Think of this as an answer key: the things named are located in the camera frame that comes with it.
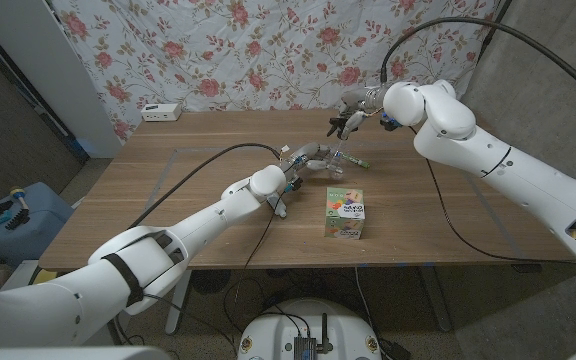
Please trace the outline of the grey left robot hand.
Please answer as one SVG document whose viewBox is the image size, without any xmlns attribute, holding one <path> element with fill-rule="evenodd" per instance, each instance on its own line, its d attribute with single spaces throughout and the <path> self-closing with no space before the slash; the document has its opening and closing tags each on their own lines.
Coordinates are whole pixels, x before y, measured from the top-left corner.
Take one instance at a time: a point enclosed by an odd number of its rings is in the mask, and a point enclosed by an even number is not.
<svg viewBox="0 0 576 360">
<path fill-rule="evenodd" d="M 289 156 L 283 156 L 280 168 L 287 181 L 303 177 L 306 173 L 326 171 L 333 180 L 341 180 L 344 170 L 340 164 L 339 152 L 316 142 L 308 143 Z"/>
</svg>

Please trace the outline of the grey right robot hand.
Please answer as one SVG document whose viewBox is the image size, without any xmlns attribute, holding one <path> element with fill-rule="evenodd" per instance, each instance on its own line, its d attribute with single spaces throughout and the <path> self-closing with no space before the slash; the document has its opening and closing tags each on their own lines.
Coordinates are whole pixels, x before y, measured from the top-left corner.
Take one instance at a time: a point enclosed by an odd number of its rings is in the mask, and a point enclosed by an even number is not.
<svg viewBox="0 0 576 360">
<path fill-rule="evenodd" d="M 399 124 L 385 114 L 382 108 L 387 88 L 385 86 L 367 87 L 352 90 L 341 96 L 339 114 L 329 119 L 330 130 L 326 136 L 335 134 L 340 140 L 347 140 L 360 125 L 373 116 L 379 116 L 379 124 L 386 131 L 393 131 Z"/>
</svg>

